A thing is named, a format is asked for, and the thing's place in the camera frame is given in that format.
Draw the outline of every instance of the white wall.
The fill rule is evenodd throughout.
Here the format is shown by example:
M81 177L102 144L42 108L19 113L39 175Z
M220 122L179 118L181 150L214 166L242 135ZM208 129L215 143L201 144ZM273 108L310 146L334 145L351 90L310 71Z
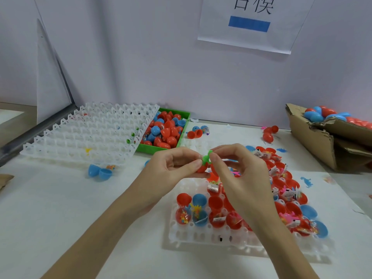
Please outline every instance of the white wall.
M36 1L81 102L281 127L291 102L372 120L372 0L315 0L291 55L197 41L202 0Z
M34 0L0 0L0 102L36 106Z

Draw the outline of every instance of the cardboard box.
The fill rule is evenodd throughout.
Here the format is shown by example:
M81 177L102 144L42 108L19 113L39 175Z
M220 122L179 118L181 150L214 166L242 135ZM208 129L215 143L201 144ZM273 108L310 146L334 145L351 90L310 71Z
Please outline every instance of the cardboard box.
M303 117L305 109L286 104L292 134L313 155L334 170L355 170L372 161L364 146L372 146L371 130L339 119L311 123Z

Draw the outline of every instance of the hand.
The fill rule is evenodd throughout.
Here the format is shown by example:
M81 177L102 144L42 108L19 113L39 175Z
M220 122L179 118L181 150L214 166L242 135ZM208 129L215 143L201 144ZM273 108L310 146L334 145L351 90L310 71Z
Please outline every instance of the hand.
M265 161L241 144L222 145L212 150L209 158L220 176L227 198L252 229L267 218L278 218ZM223 161L222 158L238 162ZM235 178L228 166L239 170L241 177Z
M140 217L183 178L208 178L209 173L195 173L202 166L202 155L185 147L158 151L124 192L126 202Z

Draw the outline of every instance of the green plastic tray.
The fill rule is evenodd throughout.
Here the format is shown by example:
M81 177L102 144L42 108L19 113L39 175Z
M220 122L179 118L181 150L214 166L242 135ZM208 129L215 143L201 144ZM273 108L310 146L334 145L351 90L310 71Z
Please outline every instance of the green plastic tray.
M184 118L186 119L186 124L183 128L183 131L181 133L181 136L180 136L180 139L178 140L178 143L177 143L177 147L179 147L181 145L181 139L183 138L183 135L185 134L185 129L187 127L187 124L189 123L189 119L190 119L190 113L188 112L184 112L182 110L172 110L170 108L160 108L159 111L162 112L162 111L166 111L166 112L170 112L172 111L172 113L175 115L176 113L178 113L179 115L181 115L181 118ZM155 147L155 146L150 146L150 145L144 145L144 144L140 144L137 148L137 152L144 152L146 154L150 154L150 155L153 155L155 154L157 151L163 151L163 150L166 150L164 148L160 148L160 147Z

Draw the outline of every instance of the tabletop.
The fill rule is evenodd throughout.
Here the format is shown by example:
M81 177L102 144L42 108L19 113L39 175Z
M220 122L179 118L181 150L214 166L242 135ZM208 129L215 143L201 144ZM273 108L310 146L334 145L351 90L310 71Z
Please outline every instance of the tabletop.
M193 126L206 123L190 122ZM209 144L265 146L262 130L209 125ZM314 184L304 192L327 225L335 254L311 263L321 278L368 278L372 221L290 134L279 131L272 148L282 153L294 179ZM76 166L18 156L0 168L15 176L0 193L0 278L38 279L122 194L151 156L136 153L104 182L88 178L88 165ZM118 242L97 278L276 278L269 258L240 255L210 245L169 243L172 192L135 221Z

